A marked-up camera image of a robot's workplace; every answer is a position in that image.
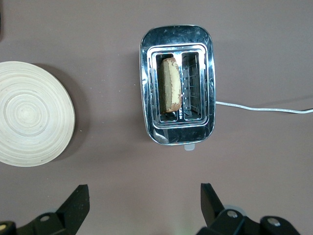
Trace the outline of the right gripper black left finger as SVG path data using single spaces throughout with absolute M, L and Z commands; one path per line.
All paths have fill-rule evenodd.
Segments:
M 89 187 L 79 185 L 55 212 L 47 212 L 22 227 L 2 221 L 2 235 L 75 235 L 89 213 Z

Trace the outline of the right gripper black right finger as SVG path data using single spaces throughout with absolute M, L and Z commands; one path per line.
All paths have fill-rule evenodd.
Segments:
M 201 211 L 206 226 L 199 235 L 298 235 L 299 231 L 278 216 L 264 216 L 259 222 L 235 209 L 226 209 L 210 183 L 201 184 Z

